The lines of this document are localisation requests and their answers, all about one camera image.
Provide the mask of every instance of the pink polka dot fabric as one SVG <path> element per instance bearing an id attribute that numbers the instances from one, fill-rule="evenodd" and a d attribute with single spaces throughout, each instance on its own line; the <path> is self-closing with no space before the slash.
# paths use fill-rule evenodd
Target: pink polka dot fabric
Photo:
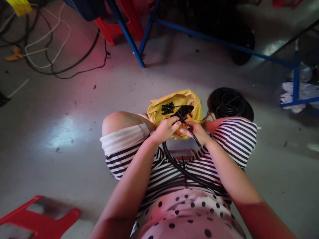
<path id="1" fill-rule="evenodd" d="M 159 198 L 134 225 L 132 239 L 246 238 L 219 196 L 183 189 Z"/>

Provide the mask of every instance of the black cable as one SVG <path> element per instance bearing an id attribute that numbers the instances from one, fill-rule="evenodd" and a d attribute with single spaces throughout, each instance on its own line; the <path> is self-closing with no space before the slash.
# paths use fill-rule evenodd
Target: black cable
<path id="1" fill-rule="evenodd" d="M 103 65 L 101 66 L 97 66 L 95 68 L 92 68 L 92 69 L 89 69 L 89 70 L 85 70 L 85 71 L 79 71 L 77 73 L 75 73 L 73 76 L 70 76 L 70 77 L 59 77 L 56 75 L 56 72 L 53 71 L 53 64 L 51 63 L 51 61 L 49 60 L 49 58 L 47 57 L 47 60 L 51 63 L 51 71 L 53 73 L 53 75 L 56 77 L 56 78 L 59 78 L 59 79 L 71 79 L 72 77 L 76 76 L 77 74 L 80 74 L 80 73 L 83 73 L 83 72 L 88 72 L 88 71 L 91 71 L 91 70 L 95 70 L 95 69 L 98 69 L 98 68 L 102 68 L 105 66 L 105 63 L 106 63 L 106 59 L 107 59 L 107 50 L 106 50 L 106 40 L 104 39 L 104 48 L 105 48 L 105 58 L 104 58 L 104 63 Z"/>
<path id="2" fill-rule="evenodd" d="M 30 19 L 29 19 L 29 15 L 26 14 L 26 28 L 25 28 L 25 34 L 19 38 L 18 40 L 15 40 L 15 41 L 7 41 L 5 40 L 4 38 L 0 37 L 0 39 L 4 42 L 6 42 L 7 44 L 6 45 L 1 45 L 0 47 L 6 47 L 6 46 L 10 46 L 10 45 L 16 45 L 18 47 L 19 46 L 19 43 L 22 42 L 22 41 L 26 41 L 30 35 L 30 33 L 34 30 L 34 28 L 36 27 L 36 24 L 38 23 L 38 20 L 39 20 L 39 15 L 40 15 L 40 8 L 39 7 L 36 7 L 37 8 L 37 13 L 36 13 L 36 17 L 33 21 L 33 24 L 31 25 L 31 27 L 29 28 L 29 24 L 30 24 Z"/>
<path id="3" fill-rule="evenodd" d="M 39 16 L 40 16 L 40 15 L 43 17 L 43 19 L 44 19 L 45 22 L 47 23 L 49 29 L 50 29 L 50 30 L 52 29 L 51 26 L 50 26 L 50 23 L 48 22 L 48 20 L 47 20 L 47 19 L 45 18 L 45 16 L 42 15 L 42 13 L 40 12 L 40 7 L 35 6 L 35 8 L 37 9 L 37 13 L 36 13 L 35 20 L 34 20 L 34 22 L 32 23 L 31 27 L 30 27 L 30 19 L 29 19 L 29 16 L 26 15 L 25 34 L 24 34 L 21 38 L 19 38 L 18 40 L 15 40 L 15 41 L 12 41 L 12 42 L 9 42 L 9 41 L 3 39 L 2 37 L 0 37 L 1 40 L 5 41 L 5 42 L 7 43 L 7 45 L 2 45 L 2 46 L 0 46 L 0 47 L 10 46 L 10 45 L 16 45 L 16 46 L 18 46 L 19 48 L 21 48 L 18 43 L 20 43 L 20 42 L 22 42 L 22 41 L 24 41 L 24 46 L 26 46 L 26 45 L 28 44 L 29 35 L 30 35 L 30 33 L 34 30 L 34 28 L 35 28 L 35 26 L 36 26 L 36 24 L 37 24 L 37 22 L 38 22 L 38 20 L 39 20 Z M 95 70 L 95 69 L 102 68 L 102 67 L 105 66 L 105 64 L 106 64 L 106 59 L 107 59 L 107 55 L 110 55 L 110 53 L 109 53 L 109 52 L 107 51 L 107 49 L 106 49 L 106 41 L 104 41 L 105 58 L 104 58 L 104 63 L 103 63 L 101 66 L 98 66 L 98 67 L 95 67 L 95 68 L 92 68 L 92 69 L 89 69 L 89 70 L 77 72 L 77 73 L 75 73 L 74 75 L 72 75 L 71 77 L 59 77 L 59 76 L 57 76 L 57 74 L 66 72 L 66 71 L 68 71 L 68 70 L 74 68 L 74 67 L 77 66 L 78 64 L 80 64 L 83 60 L 85 60 L 85 59 L 89 56 L 89 54 L 92 52 L 92 50 L 94 49 L 94 47 L 96 46 L 97 40 L 98 40 L 98 38 L 99 38 L 99 35 L 100 35 L 100 29 L 98 30 L 98 32 L 97 32 L 97 34 L 96 34 L 96 36 L 95 36 L 94 42 L 93 42 L 92 46 L 90 47 L 90 49 L 87 51 L 87 53 L 86 53 L 80 60 L 78 60 L 77 62 L 75 62 L 73 65 L 71 65 L 71 66 L 69 66 L 69 67 L 67 67 L 67 68 L 65 68 L 65 69 L 63 69 L 63 70 L 59 70 L 59 71 L 57 71 L 57 72 L 55 72 L 55 71 L 53 70 L 53 65 L 52 65 L 52 62 L 50 61 L 50 59 L 49 59 L 49 57 L 48 57 L 47 51 L 45 51 L 45 54 L 46 54 L 47 60 L 51 63 L 51 71 L 52 71 L 52 72 L 39 71 L 38 69 L 36 69 L 36 68 L 30 63 L 30 61 L 29 61 L 29 59 L 28 59 L 27 57 L 25 58 L 25 60 L 26 60 L 26 62 L 27 62 L 27 64 L 28 64 L 29 67 L 31 67 L 33 70 L 35 70 L 36 72 L 38 72 L 38 73 L 40 73 L 40 74 L 44 74 L 44 75 L 54 75 L 55 77 L 60 78 L 60 79 L 70 79 L 70 78 L 76 76 L 77 74 L 80 74 L 80 73 L 83 73 L 83 72 L 87 72 L 87 71 L 91 71 L 91 70 Z M 49 40 L 49 42 L 46 44 L 46 48 L 51 44 L 52 40 L 53 40 L 53 33 L 51 32 L 51 34 L 50 34 L 50 40 Z"/>
<path id="4" fill-rule="evenodd" d="M 42 15 L 41 12 L 40 12 L 40 15 L 44 18 L 44 20 L 45 20 L 45 22 L 47 23 L 49 29 L 51 30 L 52 28 L 51 28 L 51 25 L 50 25 L 50 23 L 48 22 L 48 20 L 45 18 L 45 16 Z M 45 48 L 47 48 L 47 47 L 51 44 L 52 40 L 53 40 L 53 32 L 51 32 L 51 34 L 50 34 L 50 40 L 49 40 L 49 42 L 46 44 Z M 95 69 L 104 67 L 104 66 L 105 66 L 105 63 L 106 63 L 107 56 L 109 55 L 109 53 L 108 53 L 107 50 L 106 50 L 106 40 L 105 40 L 105 39 L 104 39 L 104 48 L 105 48 L 105 58 L 104 58 L 104 63 L 103 63 L 103 65 L 98 66 L 98 67 L 95 67 L 95 68 L 92 68 L 92 69 L 89 69 L 89 70 L 77 72 L 77 73 L 75 73 L 75 74 L 74 74 L 73 76 L 71 76 L 71 77 L 59 77 L 59 76 L 57 76 L 56 74 L 58 74 L 58 73 L 54 72 L 54 70 L 53 70 L 53 63 L 50 61 L 50 59 L 49 59 L 49 57 L 48 57 L 48 52 L 45 51 L 45 54 L 46 54 L 47 60 L 51 63 L 51 71 L 52 71 L 53 75 L 54 75 L 56 78 L 59 78 L 59 79 L 71 79 L 72 77 L 76 76 L 77 74 L 80 74 L 80 73 L 83 73 L 83 72 L 87 72 L 87 71 L 91 71 L 91 70 L 95 70 Z"/>
<path id="5" fill-rule="evenodd" d="M 182 156 L 182 161 L 183 161 L 183 169 L 185 169 L 185 162 L 184 162 L 184 157 Z M 187 188 L 187 179 L 186 179 L 186 175 L 184 175 L 184 180 L 185 180 L 185 187 Z"/>
<path id="6" fill-rule="evenodd" d="M 196 177 L 194 174 L 192 173 L 189 173 L 187 172 L 186 170 L 184 170 L 181 166 L 179 166 L 175 159 L 171 156 L 171 154 L 169 153 L 168 149 L 167 149 L 167 145 L 166 145 L 166 142 L 164 142 L 163 144 L 163 149 L 164 149 L 164 152 L 168 158 L 168 160 L 171 162 L 171 164 L 177 168 L 182 174 L 184 174 L 186 177 L 188 177 L 189 179 L 193 180 L 194 182 L 204 186 L 204 187 L 207 187 L 213 191 L 218 191 L 220 193 L 227 193 L 225 188 L 223 186 L 216 186 L 215 184 L 213 183 L 208 183 L 208 182 L 205 182 L 201 179 L 199 179 L 198 177 Z"/>
<path id="7" fill-rule="evenodd" d="M 251 105 L 234 89 L 222 87 L 214 90 L 210 96 L 210 104 L 217 119 L 239 116 L 254 121 Z"/>

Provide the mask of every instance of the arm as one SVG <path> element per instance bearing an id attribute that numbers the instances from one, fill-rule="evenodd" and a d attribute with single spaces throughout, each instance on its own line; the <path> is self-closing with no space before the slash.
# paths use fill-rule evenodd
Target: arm
<path id="1" fill-rule="evenodd" d="M 198 140 L 208 149 L 220 180 L 252 237 L 296 238 L 222 147 L 199 124 L 188 123 L 194 128 Z M 187 130 L 180 132 L 191 137 Z"/>
<path id="2" fill-rule="evenodd" d="M 181 123 L 177 120 L 178 117 L 163 120 L 154 134 L 141 145 L 113 191 L 90 239 L 130 237 L 149 184 L 156 149 L 179 128 Z"/>

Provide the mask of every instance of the yellow object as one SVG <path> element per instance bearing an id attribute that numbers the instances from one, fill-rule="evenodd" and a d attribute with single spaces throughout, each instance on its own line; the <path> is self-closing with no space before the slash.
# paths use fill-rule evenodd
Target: yellow object
<path id="1" fill-rule="evenodd" d="M 32 12 L 30 3 L 27 0 L 7 0 L 7 2 L 11 5 L 18 17 Z"/>
<path id="2" fill-rule="evenodd" d="M 166 118 L 169 118 L 171 115 L 176 113 L 183 105 L 194 106 L 192 111 L 192 119 L 196 123 L 200 123 L 203 120 L 203 110 L 202 105 L 200 104 L 200 99 L 194 92 L 191 90 L 182 90 L 175 92 L 173 94 L 164 96 L 158 100 L 151 100 L 152 104 L 149 106 L 147 110 L 147 114 L 150 118 L 150 121 L 157 128 L 160 122 Z M 162 105 L 169 104 L 170 102 L 174 103 L 175 109 L 174 113 L 168 115 L 162 115 Z M 172 139 L 189 139 L 188 136 L 185 135 L 175 135 L 173 134 Z"/>

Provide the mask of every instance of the black hose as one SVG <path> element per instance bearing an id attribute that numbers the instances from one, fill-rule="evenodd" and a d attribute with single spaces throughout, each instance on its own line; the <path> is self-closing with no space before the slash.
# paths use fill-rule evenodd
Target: black hose
<path id="1" fill-rule="evenodd" d="M 171 154 L 168 152 L 168 149 L 167 149 L 167 145 L 166 145 L 166 142 L 163 142 L 163 149 L 164 149 L 164 152 L 168 158 L 168 160 L 172 163 L 172 165 L 174 165 L 175 168 L 177 168 L 182 174 L 184 174 L 187 178 L 193 180 L 194 182 L 196 183 L 199 183 L 200 185 L 204 186 L 204 187 L 207 187 L 211 190 L 214 190 L 214 191 L 218 191 L 220 193 L 227 193 L 226 190 L 224 189 L 224 187 L 222 186 L 216 186 L 215 184 L 212 184 L 212 183 L 207 183 L 199 178 L 197 178 L 194 174 L 192 173 L 189 173 L 187 172 L 185 169 L 183 169 L 181 166 L 179 166 L 175 159 L 171 156 Z"/>
<path id="2" fill-rule="evenodd" d="M 244 117 L 254 121 L 254 111 L 244 96 L 238 91 L 222 87 L 213 91 L 210 104 L 217 119 L 224 117 Z"/>

